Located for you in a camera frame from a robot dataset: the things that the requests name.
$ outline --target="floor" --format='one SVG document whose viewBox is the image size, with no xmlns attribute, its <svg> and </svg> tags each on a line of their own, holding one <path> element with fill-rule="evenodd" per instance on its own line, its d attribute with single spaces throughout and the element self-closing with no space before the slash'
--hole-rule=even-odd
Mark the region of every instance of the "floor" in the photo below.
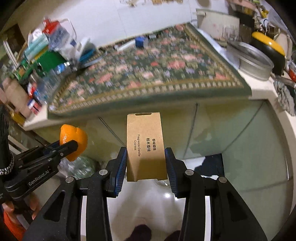
<svg viewBox="0 0 296 241">
<path fill-rule="evenodd" d="M 184 162 L 188 169 L 194 170 L 202 165 L 204 159 L 187 159 Z M 114 241 L 124 241 L 135 226 L 145 223 L 152 230 L 152 241 L 163 241 L 172 232 L 180 230 L 184 205 L 185 199 L 175 198 L 168 181 L 127 182 L 125 178 L 119 196 L 108 198 L 112 238 Z M 206 197 L 205 240 L 210 240 L 209 206 L 210 199 Z M 86 240 L 86 197 L 83 198 L 82 210 L 81 240 Z"/>
</svg>

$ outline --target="kraft paper box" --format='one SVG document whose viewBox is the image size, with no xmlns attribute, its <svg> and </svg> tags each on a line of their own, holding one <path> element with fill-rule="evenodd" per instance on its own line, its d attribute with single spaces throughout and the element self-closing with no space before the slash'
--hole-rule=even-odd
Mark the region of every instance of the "kraft paper box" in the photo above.
<svg viewBox="0 0 296 241">
<path fill-rule="evenodd" d="M 127 117 L 127 181 L 168 178 L 160 113 Z"/>
</svg>

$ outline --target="yellow lid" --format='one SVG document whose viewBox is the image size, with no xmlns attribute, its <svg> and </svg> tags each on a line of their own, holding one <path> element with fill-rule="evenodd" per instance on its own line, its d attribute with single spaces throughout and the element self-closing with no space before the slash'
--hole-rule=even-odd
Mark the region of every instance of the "yellow lid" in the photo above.
<svg viewBox="0 0 296 241">
<path fill-rule="evenodd" d="M 260 32 L 254 32 L 252 33 L 252 37 L 254 39 L 257 39 L 258 41 L 272 47 L 275 51 L 279 52 L 281 55 L 285 56 L 285 51 L 283 50 L 283 48 L 281 47 L 281 45 L 279 45 L 277 42 L 275 42 L 273 39 L 271 39 L 270 37 L 260 33 Z"/>
</svg>

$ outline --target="black bowl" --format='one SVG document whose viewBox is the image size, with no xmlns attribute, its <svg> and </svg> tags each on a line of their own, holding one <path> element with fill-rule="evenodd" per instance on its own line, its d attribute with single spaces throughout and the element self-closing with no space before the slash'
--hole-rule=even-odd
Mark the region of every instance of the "black bowl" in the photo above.
<svg viewBox="0 0 296 241">
<path fill-rule="evenodd" d="M 280 76 L 283 74 L 286 64 L 285 56 L 274 50 L 272 47 L 255 39 L 254 37 L 251 37 L 250 45 L 259 49 L 271 59 L 271 61 L 274 63 L 274 68 L 272 69 L 273 73 Z"/>
</svg>

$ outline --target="green patterned rug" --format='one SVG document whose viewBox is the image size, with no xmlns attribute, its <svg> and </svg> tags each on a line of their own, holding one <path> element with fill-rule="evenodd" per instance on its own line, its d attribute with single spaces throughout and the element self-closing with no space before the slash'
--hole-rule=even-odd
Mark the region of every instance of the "green patterned rug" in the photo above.
<svg viewBox="0 0 296 241">
<path fill-rule="evenodd" d="M 159 101 L 250 96 L 239 73 L 190 23 L 158 32 L 146 49 L 108 55 L 71 75 L 49 105 L 53 116 L 77 116 Z"/>
</svg>

